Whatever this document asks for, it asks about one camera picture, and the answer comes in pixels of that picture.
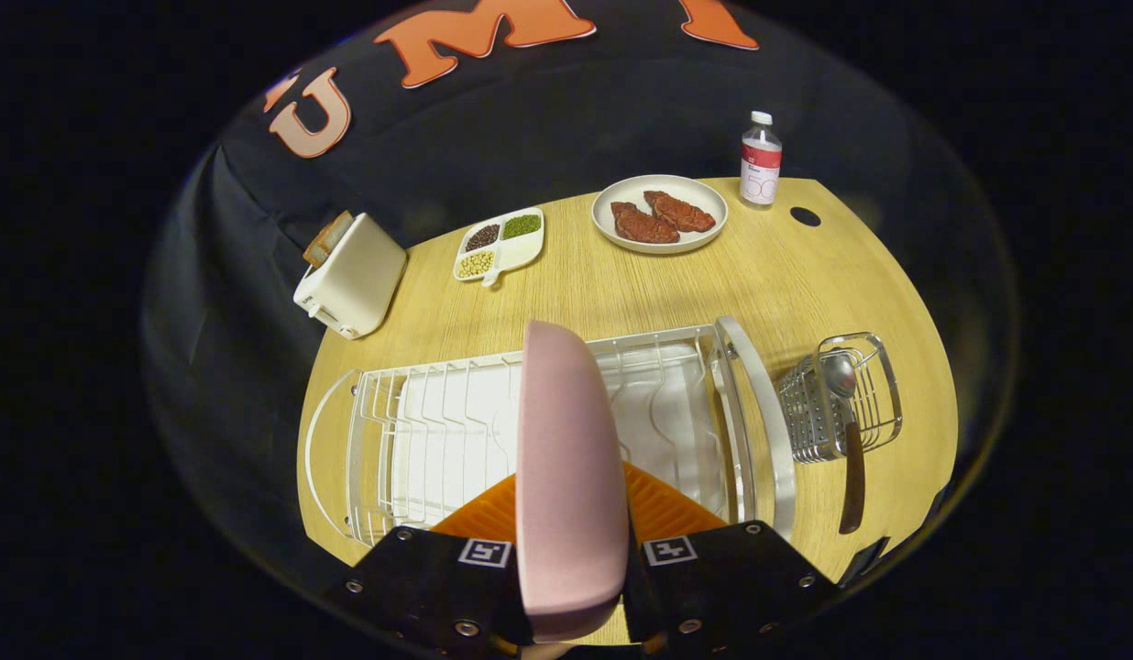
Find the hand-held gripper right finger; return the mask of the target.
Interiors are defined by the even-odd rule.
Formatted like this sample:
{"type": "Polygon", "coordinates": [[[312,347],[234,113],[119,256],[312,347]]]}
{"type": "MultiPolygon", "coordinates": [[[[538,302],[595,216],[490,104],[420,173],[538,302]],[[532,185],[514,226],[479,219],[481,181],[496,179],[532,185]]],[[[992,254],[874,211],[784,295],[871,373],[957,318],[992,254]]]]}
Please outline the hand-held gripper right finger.
{"type": "Polygon", "coordinates": [[[746,648],[812,618],[842,588],[763,521],[729,523],[622,461],[631,534],[622,611],[644,648],[746,648]]]}

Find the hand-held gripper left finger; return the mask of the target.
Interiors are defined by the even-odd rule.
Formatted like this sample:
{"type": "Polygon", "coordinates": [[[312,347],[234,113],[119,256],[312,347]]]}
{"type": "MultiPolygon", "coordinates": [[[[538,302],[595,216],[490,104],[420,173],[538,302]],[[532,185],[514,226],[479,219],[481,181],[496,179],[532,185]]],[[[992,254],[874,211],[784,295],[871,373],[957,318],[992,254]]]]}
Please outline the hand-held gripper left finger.
{"type": "Polygon", "coordinates": [[[432,530],[390,529],[324,605],[423,655],[520,655],[533,643],[516,551],[516,475],[432,530]]]}

